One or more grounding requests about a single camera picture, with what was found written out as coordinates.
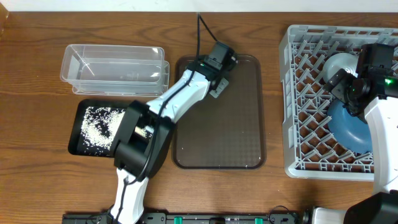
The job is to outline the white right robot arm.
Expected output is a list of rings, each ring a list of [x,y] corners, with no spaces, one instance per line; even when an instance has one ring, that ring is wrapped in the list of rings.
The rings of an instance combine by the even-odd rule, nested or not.
[[[323,87],[354,106],[368,124],[373,147],[373,194],[347,210],[315,208],[309,223],[397,223],[397,78],[338,70]]]

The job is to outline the dark blue bowl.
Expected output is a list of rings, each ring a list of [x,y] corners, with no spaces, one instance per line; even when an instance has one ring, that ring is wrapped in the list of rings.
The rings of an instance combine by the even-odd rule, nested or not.
[[[369,126],[352,117],[340,100],[331,102],[327,115],[331,117],[328,128],[339,144],[360,154],[373,151]]]

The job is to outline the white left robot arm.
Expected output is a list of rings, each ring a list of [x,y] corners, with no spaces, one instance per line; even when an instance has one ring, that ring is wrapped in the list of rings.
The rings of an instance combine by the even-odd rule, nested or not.
[[[110,149],[118,176],[111,223],[137,223],[144,212],[148,181],[165,161],[178,120],[206,95],[216,96],[236,64],[235,55],[198,57],[163,95],[127,107]]]

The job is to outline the white rice pile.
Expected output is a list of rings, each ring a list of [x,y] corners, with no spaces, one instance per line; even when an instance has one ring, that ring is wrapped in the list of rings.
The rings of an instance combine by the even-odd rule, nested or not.
[[[113,139],[126,109],[89,106],[84,112],[77,152],[84,156],[109,157]]]

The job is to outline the green bowl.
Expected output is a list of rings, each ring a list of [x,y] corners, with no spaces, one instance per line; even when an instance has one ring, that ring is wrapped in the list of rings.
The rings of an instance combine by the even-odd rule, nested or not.
[[[329,79],[340,69],[344,69],[347,73],[358,76],[356,68],[359,57],[349,53],[338,53],[331,56],[324,64],[320,76],[327,83]]]

